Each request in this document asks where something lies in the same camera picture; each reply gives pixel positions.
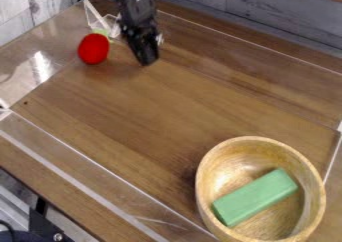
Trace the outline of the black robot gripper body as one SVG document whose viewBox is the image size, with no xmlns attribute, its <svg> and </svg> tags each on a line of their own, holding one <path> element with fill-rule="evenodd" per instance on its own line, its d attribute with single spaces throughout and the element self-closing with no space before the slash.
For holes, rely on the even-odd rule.
<svg viewBox="0 0 342 242">
<path fill-rule="evenodd" d="M 117 4 L 120 30 L 134 47 L 159 47 L 155 0 L 110 0 Z"/>
</svg>

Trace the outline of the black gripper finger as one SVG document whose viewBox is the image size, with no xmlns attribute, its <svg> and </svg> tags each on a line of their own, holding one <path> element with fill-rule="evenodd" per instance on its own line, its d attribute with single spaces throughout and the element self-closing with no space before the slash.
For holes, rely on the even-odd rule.
<svg viewBox="0 0 342 242">
<path fill-rule="evenodd" d="M 128 45 L 143 66 L 151 65 L 159 59 L 159 47 L 153 34 L 133 35 L 128 39 Z"/>
</svg>

